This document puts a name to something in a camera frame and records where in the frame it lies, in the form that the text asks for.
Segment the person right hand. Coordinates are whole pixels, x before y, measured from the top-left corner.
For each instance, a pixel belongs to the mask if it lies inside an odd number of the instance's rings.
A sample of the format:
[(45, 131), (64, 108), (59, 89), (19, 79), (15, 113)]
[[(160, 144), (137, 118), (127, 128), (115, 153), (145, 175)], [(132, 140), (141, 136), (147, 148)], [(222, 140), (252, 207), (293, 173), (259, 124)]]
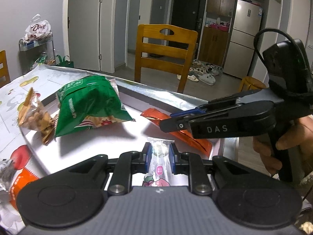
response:
[[(276, 143), (278, 150), (300, 147), (301, 164), (305, 174), (312, 172), (312, 115), (299, 118), (294, 125)], [(272, 148), (268, 143), (253, 137), (253, 149), (262, 160), (265, 169), (273, 176), (283, 167), (281, 161), (272, 157)]]

